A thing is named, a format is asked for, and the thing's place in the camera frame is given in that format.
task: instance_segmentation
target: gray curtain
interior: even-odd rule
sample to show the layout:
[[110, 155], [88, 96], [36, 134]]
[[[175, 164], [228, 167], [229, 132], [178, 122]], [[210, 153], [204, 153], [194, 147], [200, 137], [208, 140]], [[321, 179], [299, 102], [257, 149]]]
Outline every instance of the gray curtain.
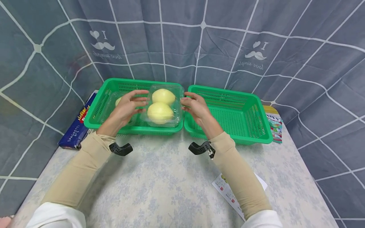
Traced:
[[0, 216], [90, 93], [120, 77], [258, 95], [350, 227], [365, 218], [363, 2], [1, 0]]

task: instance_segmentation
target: spaghetti box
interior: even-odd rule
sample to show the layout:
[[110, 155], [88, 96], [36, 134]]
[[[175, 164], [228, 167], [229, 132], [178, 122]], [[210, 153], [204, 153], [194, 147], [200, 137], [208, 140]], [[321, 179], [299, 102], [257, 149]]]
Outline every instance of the spaghetti box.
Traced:
[[97, 92], [98, 91], [95, 90], [91, 94], [89, 100], [86, 102], [85, 106], [81, 109], [75, 121], [71, 124], [65, 135], [62, 137], [62, 139], [58, 142], [58, 145], [60, 147], [72, 150], [81, 149], [81, 141], [90, 133], [90, 129], [88, 129], [84, 125], [84, 119], [86, 113], [90, 108], [91, 103], [95, 99]]

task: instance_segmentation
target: finger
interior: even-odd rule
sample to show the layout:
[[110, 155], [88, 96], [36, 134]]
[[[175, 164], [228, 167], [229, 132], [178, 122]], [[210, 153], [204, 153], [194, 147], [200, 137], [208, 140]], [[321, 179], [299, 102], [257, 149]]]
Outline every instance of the finger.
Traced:
[[193, 99], [191, 99], [190, 97], [183, 97], [180, 102], [182, 105], [185, 106], [191, 106], [191, 102], [193, 101]]
[[200, 95], [198, 95], [196, 93], [192, 93], [192, 92], [185, 92], [184, 95], [192, 97], [194, 100], [198, 100], [199, 98], [202, 98]]
[[137, 113], [144, 113], [146, 111], [145, 108], [136, 109]]
[[148, 103], [146, 101], [132, 101], [135, 107], [143, 107], [146, 106]]
[[191, 115], [193, 115], [193, 111], [188, 107], [181, 107], [182, 110], [189, 112]]
[[133, 90], [133, 91], [125, 94], [123, 97], [127, 97], [127, 98], [131, 99], [132, 97], [134, 97], [138, 94], [147, 94], [147, 93], [149, 93], [148, 90]]
[[131, 101], [147, 101], [148, 97], [132, 97]]

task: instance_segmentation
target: person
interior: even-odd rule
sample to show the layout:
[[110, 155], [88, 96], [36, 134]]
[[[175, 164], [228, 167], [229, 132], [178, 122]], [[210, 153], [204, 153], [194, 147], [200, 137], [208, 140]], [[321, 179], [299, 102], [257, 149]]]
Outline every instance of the person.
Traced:
[[[84, 214], [76, 208], [111, 156], [109, 145], [114, 143], [117, 132], [133, 115], [145, 111], [136, 108], [147, 105], [147, 98], [135, 96], [147, 93], [147, 90], [134, 90], [124, 95], [101, 127], [85, 138], [81, 150], [45, 194], [27, 228], [86, 227]], [[188, 97], [181, 99], [182, 109], [192, 115], [215, 148], [213, 162], [225, 176], [245, 215], [246, 222], [242, 227], [282, 227], [255, 174], [238, 153], [235, 142], [211, 115], [205, 100], [195, 93], [185, 92], [185, 95]]]

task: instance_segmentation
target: plastic clamshell package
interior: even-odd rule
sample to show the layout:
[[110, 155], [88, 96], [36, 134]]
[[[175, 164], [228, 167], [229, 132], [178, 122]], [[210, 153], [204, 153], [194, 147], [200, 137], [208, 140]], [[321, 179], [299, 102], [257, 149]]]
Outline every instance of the plastic clamshell package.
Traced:
[[[170, 105], [170, 108], [173, 112], [173, 116], [171, 119], [168, 120], [170, 116], [167, 116], [167, 120], [162, 121], [160, 118], [158, 119], [151, 119], [148, 117], [147, 111], [148, 108], [153, 105], [152, 95], [155, 91], [159, 89], [167, 89], [175, 95], [175, 101]], [[173, 128], [179, 125], [180, 121], [184, 118], [184, 112], [181, 109], [180, 100], [184, 97], [184, 88], [181, 85], [164, 85], [164, 84], [153, 84], [149, 90], [148, 95], [148, 105], [145, 107], [146, 112], [141, 114], [141, 119], [146, 121], [148, 125], [151, 127], [167, 127]]]

